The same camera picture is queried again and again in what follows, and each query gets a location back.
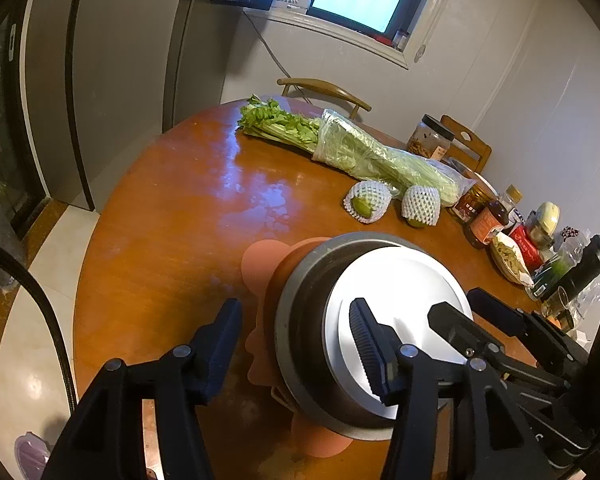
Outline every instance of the sauce bottle label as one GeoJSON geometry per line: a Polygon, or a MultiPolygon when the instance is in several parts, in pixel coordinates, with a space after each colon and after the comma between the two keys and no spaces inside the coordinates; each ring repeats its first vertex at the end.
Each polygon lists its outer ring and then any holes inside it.
{"type": "Polygon", "coordinates": [[[489,208],[486,207],[471,222],[469,229],[481,243],[489,245],[493,237],[504,229],[504,226],[496,220],[489,208]]]}

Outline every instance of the pot lid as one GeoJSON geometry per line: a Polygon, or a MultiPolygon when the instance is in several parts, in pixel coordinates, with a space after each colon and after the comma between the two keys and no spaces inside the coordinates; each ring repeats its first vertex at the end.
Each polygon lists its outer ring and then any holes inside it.
{"type": "Polygon", "coordinates": [[[447,301],[473,319],[462,287],[428,254],[405,247],[385,247],[355,260],[331,291],[322,320],[322,343],[333,377],[360,406],[385,418],[396,417],[371,393],[349,326],[349,305],[365,298],[379,323],[392,326],[404,343],[433,359],[464,364],[466,358],[429,327],[431,305],[447,301]]]}
{"type": "Polygon", "coordinates": [[[554,234],[560,219],[560,208],[553,202],[542,202],[536,214],[538,225],[544,229],[549,236],[554,234]]]}

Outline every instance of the silver pot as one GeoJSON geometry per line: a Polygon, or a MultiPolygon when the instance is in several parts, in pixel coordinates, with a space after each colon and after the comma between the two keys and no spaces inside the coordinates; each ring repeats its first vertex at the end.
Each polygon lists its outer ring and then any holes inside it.
{"type": "Polygon", "coordinates": [[[322,346],[322,317],[344,270],[362,254],[391,246],[421,250],[384,233],[349,233],[325,241],[291,273],[276,311],[276,357],[298,406],[316,424],[358,440],[391,438],[394,420],[362,408],[335,381],[322,346]]]}

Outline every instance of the floor tile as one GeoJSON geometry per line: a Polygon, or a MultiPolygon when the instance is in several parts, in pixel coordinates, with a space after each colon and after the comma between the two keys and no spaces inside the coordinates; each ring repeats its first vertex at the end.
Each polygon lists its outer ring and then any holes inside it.
{"type": "Polygon", "coordinates": [[[39,283],[75,300],[84,253],[99,217],[96,212],[67,208],[30,266],[39,283]]]}
{"type": "MultiPolygon", "coordinates": [[[[72,358],[74,300],[43,286],[72,358]]],[[[51,336],[38,306],[23,289],[13,303],[0,344],[0,460],[16,479],[22,478],[13,446],[31,431],[53,444],[69,415],[69,407],[51,336]]]]}

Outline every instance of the white wall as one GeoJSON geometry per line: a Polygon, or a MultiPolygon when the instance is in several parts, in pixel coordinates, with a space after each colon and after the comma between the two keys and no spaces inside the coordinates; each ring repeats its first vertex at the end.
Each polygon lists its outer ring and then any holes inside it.
{"type": "MultiPolygon", "coordinates": [[[[471,127],[520,47],[538,0],[448,0],[425,55],[405,70],[349,43],[285,23],[254,19],[286,70],[333,82],[372,105],[360,118],[406,140],[423,114],[448,113],[471,127]]],[[[242,17],[222,102],[276,94],[282,72],[242,17]]],[[[317,100],[316,104],[334,107],[317,100]]]]}
{"type": "Polygon", "coordinates": [[[576,0],[540,1],[475,131],[493,148],[485,177],[515,184],[522,210],[551,200],[561,225],[600,232],[600,32],[576,0]]]}

